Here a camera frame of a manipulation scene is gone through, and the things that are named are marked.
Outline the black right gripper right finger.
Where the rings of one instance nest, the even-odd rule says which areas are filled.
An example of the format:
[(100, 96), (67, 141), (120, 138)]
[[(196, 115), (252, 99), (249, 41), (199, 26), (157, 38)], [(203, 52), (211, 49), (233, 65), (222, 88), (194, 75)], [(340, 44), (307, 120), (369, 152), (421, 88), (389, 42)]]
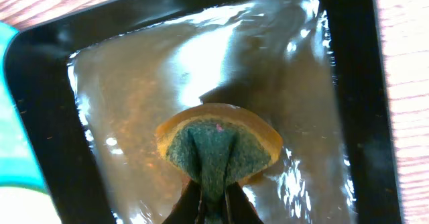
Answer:
[(225, 189), (223, 201), (224, 224), (263, 224), (238, 182)]

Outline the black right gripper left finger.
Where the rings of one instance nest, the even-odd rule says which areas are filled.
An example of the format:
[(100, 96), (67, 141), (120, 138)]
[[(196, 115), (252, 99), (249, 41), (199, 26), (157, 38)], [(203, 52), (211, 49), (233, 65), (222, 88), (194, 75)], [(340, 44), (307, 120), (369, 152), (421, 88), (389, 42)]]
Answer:
[(202, 224), (202, 192), (190, 180), (178, 202), (162, 224)]

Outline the green yellow sponge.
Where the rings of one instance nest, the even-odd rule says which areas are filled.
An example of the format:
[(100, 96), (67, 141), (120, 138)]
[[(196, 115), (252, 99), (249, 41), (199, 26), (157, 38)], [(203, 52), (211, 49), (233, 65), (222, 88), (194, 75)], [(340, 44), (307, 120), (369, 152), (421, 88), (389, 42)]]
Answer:
[(156, 129), (160, 156), (202, 188), (206, 223), (220, 223), (228, 187), (277, 162), (283, 140), (256, 114), (222, 103), (178, 113)]

